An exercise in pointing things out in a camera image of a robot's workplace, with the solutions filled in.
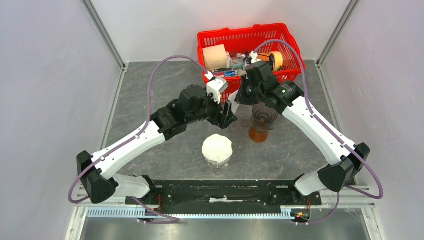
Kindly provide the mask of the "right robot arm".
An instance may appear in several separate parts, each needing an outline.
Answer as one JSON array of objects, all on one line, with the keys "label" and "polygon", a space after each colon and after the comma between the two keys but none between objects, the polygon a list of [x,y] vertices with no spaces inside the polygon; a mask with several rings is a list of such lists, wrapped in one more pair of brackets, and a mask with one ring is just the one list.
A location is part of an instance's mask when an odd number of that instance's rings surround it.
[{"label": "right robot arm", "polygon": [[296,205],[314,192],[340,192],[362,170],[370,154],[365,143],[355,144],[316,111],[294,82],[279,82],[268,62],[258,61],[246,68],[235,100],[250,106],[264,103],[294,123],[323,154],[327,165],[300,176],[288,191],[289,200]]}]

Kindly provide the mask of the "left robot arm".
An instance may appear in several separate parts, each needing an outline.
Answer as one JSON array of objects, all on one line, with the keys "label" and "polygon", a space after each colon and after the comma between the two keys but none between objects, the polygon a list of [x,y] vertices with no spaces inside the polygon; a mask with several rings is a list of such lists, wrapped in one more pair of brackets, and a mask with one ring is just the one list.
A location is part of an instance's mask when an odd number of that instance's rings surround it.
[{"label": "left robot arm", "polygon": [[93,154],[82,151],[77,155],[78,177],[87,199],[99,204],[111,197],[135,197],[144,204],[152,204],[157,191],[147,175],[126,176],[118,171],[149,149],[185,132],[189,124],[208,121],[225,129],[236,120],[230,100],[221,105],[205,88],[188,86],[177,99],[159,108],[121,140]]}]

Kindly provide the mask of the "dark glass dripper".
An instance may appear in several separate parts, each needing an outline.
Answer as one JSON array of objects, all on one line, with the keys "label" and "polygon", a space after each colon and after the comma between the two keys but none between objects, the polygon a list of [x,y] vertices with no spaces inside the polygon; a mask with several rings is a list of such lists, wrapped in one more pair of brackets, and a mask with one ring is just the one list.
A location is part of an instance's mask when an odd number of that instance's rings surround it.
[{"label": "dark glass dripper", "polygon": [[260,102],[252,108],[251,122],[256,130],[273,130],[274,122],[279,114],[272,108],[269,108],[265,103]]}]

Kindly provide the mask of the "clear glass dripper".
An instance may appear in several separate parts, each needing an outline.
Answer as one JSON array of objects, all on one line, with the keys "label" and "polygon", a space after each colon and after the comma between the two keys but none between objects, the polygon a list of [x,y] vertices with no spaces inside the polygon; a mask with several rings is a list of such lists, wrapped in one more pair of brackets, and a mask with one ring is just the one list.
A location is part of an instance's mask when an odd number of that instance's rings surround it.
[{"label": "clear glass dripper", "polygon": [[229,167],[229,161],[231,157],[228,157],[224,160],[213,160],[205,157],[205,161],[209,165],[209,167],[213,169],[227,169]]}]

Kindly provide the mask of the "white paper coffee filter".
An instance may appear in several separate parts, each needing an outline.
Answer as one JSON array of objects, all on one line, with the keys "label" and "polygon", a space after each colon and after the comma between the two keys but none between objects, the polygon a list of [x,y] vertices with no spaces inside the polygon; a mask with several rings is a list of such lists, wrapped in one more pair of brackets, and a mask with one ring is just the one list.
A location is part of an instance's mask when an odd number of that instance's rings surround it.
[{"label": "white paper coffee filter", "polygon": [[201,151],[207,161],[221,164],[233,155],[232,144],[229,138],[213,134],[203,142]]},{"label": "white paper coffee filter", "polygon": [[228,97],[228,100],[231,102],[231,111],[235,115],[237,113],[238,108],[240,107],[240,104],[236,101],[236,97],[238,94],[238,90],[231,93]]}]

